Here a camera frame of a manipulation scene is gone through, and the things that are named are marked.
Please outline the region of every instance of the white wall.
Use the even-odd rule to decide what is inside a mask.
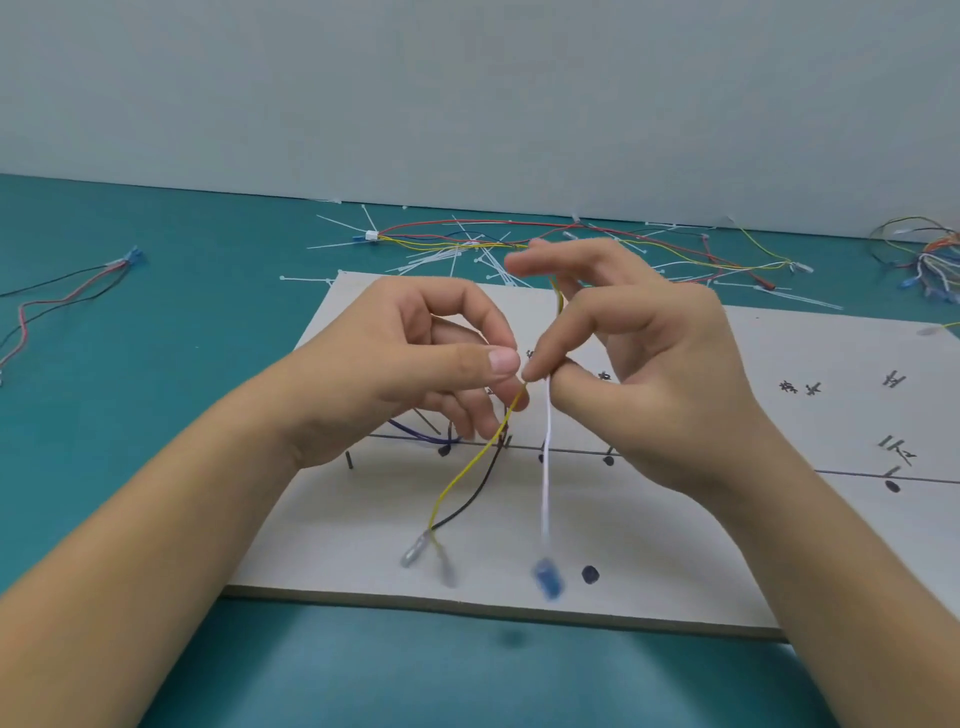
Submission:
[[[864,234],[960,224],[950,0],[8,0],[0,171]]]

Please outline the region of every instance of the blue terminal connector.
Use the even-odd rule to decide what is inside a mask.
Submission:
[[[564,592],[564,580],[560,576],[560,570],[549,556],[545,556],[536,563],[534,578],[540,585],[543,595],[550,601]]]

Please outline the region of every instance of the fingernail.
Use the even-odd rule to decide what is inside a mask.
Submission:
[[[511,375],[520,366],[520,355],[506,347],[491,347],[490,367],[496,375]]]

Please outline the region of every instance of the bundle of wires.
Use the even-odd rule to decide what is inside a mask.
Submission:
[[[330,218],[324,218],[330,222],[339,223],[337,220],[331,220]],[[411,231],[411,229],[422,227],[422,226],[438,226],[438,225],[456,225],[460,229],[457,231],[451,231],[449,234],[439,234],[435,232],[429,233],[417,233]],[[517,250],[525,248],[532,238],[523,238],[520,240],[506,241],[504,238],[495,238],[490,235],[487,235],[485,232],[478,230],[480,226],[484,225],[502,225],[502,226],[522,226],[522,227],[531,227],[531,228],[541,228],[545,229],[546,233],[549,232],[560,232],[572,234],[571,231],[582,230],[582,231],[592,231],[601,233],[603,235],[612,237],[614,240],[633,248],[636,250],[636,244],[642,243],[645,246],[654,246],[662,248],[666,251],[669,251],[673,255],[679,257],[682,261],[711,270],[711,273],[708,275],[695,276],[690,278],[687,282],[710,282],[716,280],[722,276],[728,276],[735,273],[747,273],[750,275],[755,282],[761,286],[763,289],[772,291],[777,286],[772,283],[770,280],[764,279],[757,271],[769,271],[769,270],[778,270],[782,268],[787,268],[791,271],[800,269],[807,272],[811,272],[808,266],[799,263],[798,261],[791,260],[788,257],[783,255],[777,255],[776,253],[771,252],[763,245],[761,245],[755,237],[749,234],[743,228],[737,226],[737,228],[743,232],[744,235],[750,240],[750,242],[755,245],[757,248],[762,250],[764,253],[775,259],[773,263],[767,263],[764,265],[756,266],[743,266],[737,263],[734,263],[730,260],[726,260],[718,255],[714,255],[708,244],[708,236],[699,232],[691,231],[679,231],[677,234],[688,234],[695,235],[699,237],[702,244],[704,245],[704,250],[699,251],[691,248],[687,248],[680,245],[675,245],[663,240],[657,240],[649,235],[642,234],[639,231],[622,231],[614,228],[605,228],[591,223],[584,222],[580,219],[575,218],[571,223],[541,223],[541,222],[529,222],[529,221],[517,221],[517,220],[492,220],[492,219],[464,219],[459,220],[456,218],[445,219],[445,220],[426,220],[419,221],[414,223],[403,223],[401,225],[394,225],[389,228],[386,228],[382,231],[365,231],[363,235],[355,235],[353,241],[356,243],[369,242],[369,243],[378,243],[378,242],[389,242],[396,245],[402,246],[408,250],[415,251],[418,254],[442,254],[450,252],[452,255],[456,255],[458,252],[463,250],[479,250],[485,251],[488,249],[504,248],[508,250]],[[416,265],[407,266],[407,269],[412,269]]]
[[[3,338],[2,341],[0,341],[0,350],[2,350],[3,347],[6,346],[7,342],[10,341],[10,339],[13,336],[15,336],[18,332],[20,333],[20,339],[12,350],[10,350],[6,354],[4,354],[2,357],[0,357],[0,384],[3,383],[4,367],[11,361],[11,359],[13,359],[19,353],[23,352],[23,350],[27,346],[27,341],[30,338],[30,331],[27,328],[28,324],[30,324],[32,321],[36,321],[37,319],[43,316],[46,316],[51,311],[56,311],[58,308],[64,308],[66,306],[73,305],[74,303],[81,303],[84,301],[93,301],[94,299],[100,298],[105,293],[107,293],[110,289],[116,287],[120,283],[120,281],[126,277],[131,267],[138,260],[140,260],[142,256],[143,256],[143,253],[140,251],[139,248],[133,248],[129,253],[124,255],[122,258],[118,258],[117,260],[113,260],[109,263],[104,263],[102,265],[95,265],[89,268],[82,268],[79,271],[73,271],[72,273],[67,273],[62,276],[58,276],[57,278],[54,278],[54,279],[44,280],[40,283],[34,283],[33,285],[28,285],[24,288],[17,288],[16,290],[13,290],[13,291],[6,291],[5,293],[0,293],[0,298],[16,296],[18,294],[26,293],[27,291],[32,291],[37,288],[59,282],[61,280],[66,280],[66,279],[73,278],[75,276],[79,276],[80,274],[83,274],[83,273],[91,273],[93,271],[97,271],[97,273],[95,273],[93,276],[85,280],[83,283],[77,286],[73,291],[68,293],[66,296],[63,296],[58,299],[37,299],[35,301],[26,301],[24,303],[21,303],[20,306],[17,307],[17,326],[14,327]],[[101,288],[99,291],[97,291],[94,294],[81,297],[81,294],[87,289],[89,289],[91,286],[93,286],[94,283],[98,282],[101,279],[109,279],[111,276],[112,276],[112,279],[109,281],[108,285]],[[39,313],[28,318],[27,309],[35,305],[48,305],[50,307],[44,308]]]
[[[897,230],[891,235],[933,233],[935,238],[928,243],[909,240],[894,242],[887,228],[896,223],[919,223],[918,227]],[[910,271],[908,278],[902,280],[898,288],[919,286],[928,298],[946,303],[960,303],[960,234],[952,228],[941,225],[928,217],[895,217],[877,226],[870,233],[871,240],[880,240],[885,245],[908,255],[907,259],[885,259],[871,250],[871,255],[880,264],[894,269]],[[944,328],[960,326],[960,321],[943,324]]]

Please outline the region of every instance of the teal work surface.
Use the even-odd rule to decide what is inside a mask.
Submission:
[[[380,229],[450,214],[369,212]],[[5,367],[0,588],[213,401],[293,347],[327,286],[281,276],[384,273],[408,262],[410,252],[392,244],[307,250],[354,234],[318,214],[370,226],[357,205],[0,177],[0,290],[115,259],[133,245],[147,256],[101,299],[33,324],[28,348]],[[717,255],[771,259],[739,232],[710,236]],[[695,236],[663,239],[699,247]],[[761,239],[816,270],[767,276],[796,294],[855,315],[953,318],[955,309],[897,290],[897,274],[884,273],[861,242]],[[655,247],[646,255],[676,259]],[[492,275],[474,257],[461,256],[456,273]],[[448,275],[450,265],[421,272]],[[738,279],[749,283],[743,274],[726,280]],[[61,296],[71,283],[43,293]],[[725,303],[826,310],[749,287],[717,290]],[[10,328],[23,300],[0,299]],[[228,599],[200,627],[145,724],[835,725],[781,644]]]

